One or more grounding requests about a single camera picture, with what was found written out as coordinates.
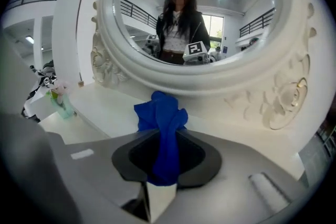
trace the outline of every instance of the fluorescent light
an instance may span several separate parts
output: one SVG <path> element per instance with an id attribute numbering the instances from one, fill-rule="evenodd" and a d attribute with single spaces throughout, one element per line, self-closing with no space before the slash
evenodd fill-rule
<path id="1" fill-rule="evenodd" d="M 26 39 L 31 43 L 34 44 L 34 40 L 31 36 L 27 36 Z"/>

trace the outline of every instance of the blue cloth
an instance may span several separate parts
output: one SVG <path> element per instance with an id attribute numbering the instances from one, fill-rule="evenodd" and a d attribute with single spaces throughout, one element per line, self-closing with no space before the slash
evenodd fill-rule
<path id="1" fill-rule="evenodd" d="M 177 183 L 180 174 L 175 132 L 185 129 L 188 114 L 178 107 L 176 98 L 159 91 L 152 94 L 152 101 L 134 106 L 139 117 L 139 131 L 160 130 L 160 148 L 152 171 L 154 176 L 148 177 L 148 182 L 156 186 L 171 186 Z"/>

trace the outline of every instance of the woman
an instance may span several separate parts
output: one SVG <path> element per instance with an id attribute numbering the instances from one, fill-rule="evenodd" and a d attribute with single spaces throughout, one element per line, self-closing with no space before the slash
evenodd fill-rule
<path id="1" fill-rule="evenodd" d="M 210 38 L 196 0 L 166 0 L 158 18 L 156 34 L 160 39 L 159 59 L 183 65 L 185 46 L 203 41 L 209 51 Z"/>

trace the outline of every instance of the white mirror frame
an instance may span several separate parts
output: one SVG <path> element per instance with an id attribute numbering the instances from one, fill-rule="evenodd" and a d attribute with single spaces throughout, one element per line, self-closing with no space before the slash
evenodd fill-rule
<path id="1" fill-rule="evenodd" d="M 190 97 L 230 95 L 249 88 L 268 87 L 265 81 L 288 67 L 288 62 L 307 46 L 304 43 L 308 1 L 276 2 L 269 33 L 263 35 L 252 51 L 204 66 L 172 66 L 139 53 L 122 23 L 120 0 L 98 0 L 95 21 L 98 36 L 111 62 L 130 78 L 170 94 Z"/>

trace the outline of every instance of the long dark hair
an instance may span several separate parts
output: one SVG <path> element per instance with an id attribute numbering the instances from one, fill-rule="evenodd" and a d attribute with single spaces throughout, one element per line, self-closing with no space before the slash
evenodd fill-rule
<path id="1" fill-rule="evenodd" d="M 176 4 L 173 0 L 165 0 L 163 7 L 163 21 L 165 22 L 164 30 L 168 31 L 174 24 L 173 11 L 175 10 Z M 182 36 L 189 28 L 192 20 L 192 15 L 197 10 L 196 0 L 188 0 L 185 3 L 183 9 L 181 10 L 181 15 L 178 21 L 178 31 L 177 33 Z"/>

